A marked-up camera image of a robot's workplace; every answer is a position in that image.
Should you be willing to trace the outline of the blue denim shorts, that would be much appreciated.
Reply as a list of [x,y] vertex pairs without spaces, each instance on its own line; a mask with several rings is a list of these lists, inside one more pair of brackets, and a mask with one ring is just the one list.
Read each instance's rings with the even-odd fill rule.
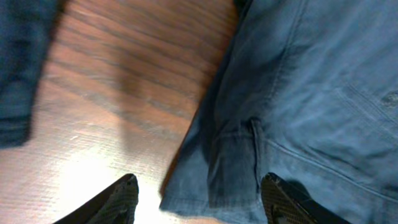
[[350,223],[396,223],[397,0],[236,7],[160,209],[265,223],[272,172]]

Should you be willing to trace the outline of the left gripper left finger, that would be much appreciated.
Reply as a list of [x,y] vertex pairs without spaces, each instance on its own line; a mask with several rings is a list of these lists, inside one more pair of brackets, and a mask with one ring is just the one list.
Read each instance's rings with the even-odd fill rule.
[[133,224],[139,187],[126,174],[55,224]]

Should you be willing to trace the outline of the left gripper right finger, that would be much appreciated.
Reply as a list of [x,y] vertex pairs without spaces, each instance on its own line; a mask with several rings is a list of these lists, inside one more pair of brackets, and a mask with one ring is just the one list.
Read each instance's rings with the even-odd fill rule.
[[349,224],[314,201],[303,185],[293,185],[275,173],[262,179],[261,198],[270,224]]

